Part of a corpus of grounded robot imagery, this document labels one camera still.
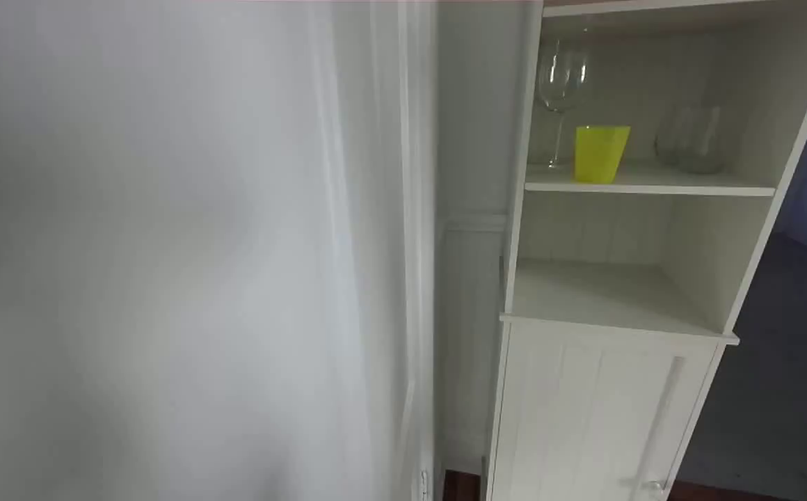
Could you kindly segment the stemless clear glass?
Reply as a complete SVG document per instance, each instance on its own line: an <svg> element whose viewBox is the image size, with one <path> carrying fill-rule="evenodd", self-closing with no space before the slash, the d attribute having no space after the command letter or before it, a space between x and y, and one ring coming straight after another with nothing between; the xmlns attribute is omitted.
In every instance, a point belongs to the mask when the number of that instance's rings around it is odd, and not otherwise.
<svg viewBox="0 0 807 501"><path fill-rule="evenodd" d="M711 175L724 168L717 106L676 106L665 115L653 156L672 170Z"/></svg>

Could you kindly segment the clear wine glass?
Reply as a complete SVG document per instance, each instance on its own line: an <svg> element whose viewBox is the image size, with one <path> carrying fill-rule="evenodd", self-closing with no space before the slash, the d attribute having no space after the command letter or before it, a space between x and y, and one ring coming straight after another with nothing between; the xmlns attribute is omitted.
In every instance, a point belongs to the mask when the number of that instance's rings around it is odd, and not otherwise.
<svg viewBox="0 0 807 501"><path fill-rule="evenodd" d="M587 40L547 40L540 46L533 99L554 115L550 174L561 168L567 113L589 90L589 63L593 51Z"/></svg>

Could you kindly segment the white cabinet door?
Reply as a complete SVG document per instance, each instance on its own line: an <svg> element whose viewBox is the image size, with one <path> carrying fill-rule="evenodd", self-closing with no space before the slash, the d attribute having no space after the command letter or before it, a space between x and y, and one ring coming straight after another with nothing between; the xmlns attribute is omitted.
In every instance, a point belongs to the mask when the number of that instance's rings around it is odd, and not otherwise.
<svg viewBox="0 0 807 501"><path fill-rule="evenodd" d="M508 324L487 501L631 501L676 358L685 359L685 380L667 495L724 346L679 335Z"/></svg>

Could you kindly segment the white shelf cabinet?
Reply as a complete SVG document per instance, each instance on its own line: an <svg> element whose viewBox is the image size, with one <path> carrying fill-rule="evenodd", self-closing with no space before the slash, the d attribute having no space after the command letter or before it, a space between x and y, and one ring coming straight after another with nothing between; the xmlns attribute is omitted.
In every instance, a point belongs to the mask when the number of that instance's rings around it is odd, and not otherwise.
<svg viewBox="0 0 807 501"><path fill-rule="evenodd" d="M554 115L533 99L547 40L593 51L555 174ZM724 113L717 174L653 156L676 106ZM579 125L631 128L612 185L576 178ZM525 0L501 349L508 324L550 324L702 338L725 355L803 146L807 0Z"/></svg>

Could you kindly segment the yellow plastic cup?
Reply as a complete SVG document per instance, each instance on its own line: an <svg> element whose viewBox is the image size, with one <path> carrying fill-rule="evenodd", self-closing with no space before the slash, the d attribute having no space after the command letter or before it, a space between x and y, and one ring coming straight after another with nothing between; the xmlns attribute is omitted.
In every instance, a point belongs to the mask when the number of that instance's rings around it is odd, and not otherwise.
<svg viewBox="0 0 807 501"><path fill-rule="evenodd" d="M580 185L612 185L624 161L629 138L629 125L579 125L576 178Z"/></svg>

